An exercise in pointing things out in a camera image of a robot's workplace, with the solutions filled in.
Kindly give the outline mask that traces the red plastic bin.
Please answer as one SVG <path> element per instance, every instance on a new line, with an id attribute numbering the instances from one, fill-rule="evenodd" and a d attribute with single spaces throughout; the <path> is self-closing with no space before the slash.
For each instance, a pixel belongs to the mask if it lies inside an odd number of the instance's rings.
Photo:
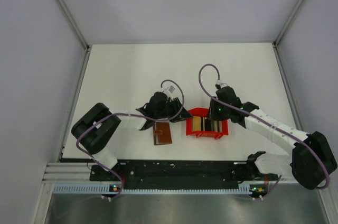
<path id="1" fill-rule="evenodd" d="M 229 135 L 229 129 L 228 129 L 228 121 L 223 120 L 220 121 L 222 122 L 222 132 L 205 132 L 205 131 L 196 131 L 194 132 L 192 130 L 192 118 L 193 116 L 200 116 L 200 117 L 208 117 L 209 109 L 208 108 L 201 108 L 201 107 L 196 107 L 193 109 L 188 110 L 188 112 L 191 114 L 191 118 L 186 120 L 186 130 L 185 134 L 186 136 L 195 136 L 196 138 L 200 137 L 208 137 L 208 138 L 213 138 L 215 140 L 218 140 L 222 138 L 223 136 L 228 136 Z"/>

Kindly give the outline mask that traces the brown leather card holder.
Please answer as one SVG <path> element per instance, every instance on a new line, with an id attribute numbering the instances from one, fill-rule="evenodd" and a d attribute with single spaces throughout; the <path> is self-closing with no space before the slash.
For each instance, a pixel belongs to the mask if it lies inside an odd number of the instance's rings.
<path id="1" fill-rule="evenodd" d="M 170 124 L 156 122 L 153 126 L 153 141 L 155 146 L 172 144 Z"/>

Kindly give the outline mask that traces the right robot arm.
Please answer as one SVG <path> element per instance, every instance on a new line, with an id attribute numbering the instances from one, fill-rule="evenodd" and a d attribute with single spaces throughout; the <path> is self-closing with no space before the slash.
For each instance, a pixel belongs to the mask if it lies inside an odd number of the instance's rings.
<path id="1" fill-rule="evenodd" d="M 294 178 L 309 190 L 326 189 L 337 162 L 320 132 L 312 134 L 289 127 L 264 113 L 251 102 L 241 102 L 233 88 L 216 85 L 211 98 L 211 117 L 229 119 L 285 151 L 284 155 L 259 151 L 248 156 L 247 174 L 257 180 L 264 174 Z"/>

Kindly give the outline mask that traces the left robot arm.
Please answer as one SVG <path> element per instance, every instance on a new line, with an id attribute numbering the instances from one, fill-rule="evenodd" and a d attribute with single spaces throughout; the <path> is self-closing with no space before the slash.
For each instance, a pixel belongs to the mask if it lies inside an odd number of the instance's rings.
<path id="1" fill-rule="evenodd" d="M 79 141 L 94 160 L 101 163 L 101 173 L 109 180 L 119 176 L 120 168 L 117 158 L 106 148 L 117 129 L 131 128 L 147 130 L 163 122 L 182 122 L 192 115 L 182 106 L 177 97 L 168 90 L 158 91 L 142 107 L 137 108 L 136 115 L 113 115 L 103 103 L 95 104 L 79 121 L 73 125 L 71 134 Z"/>

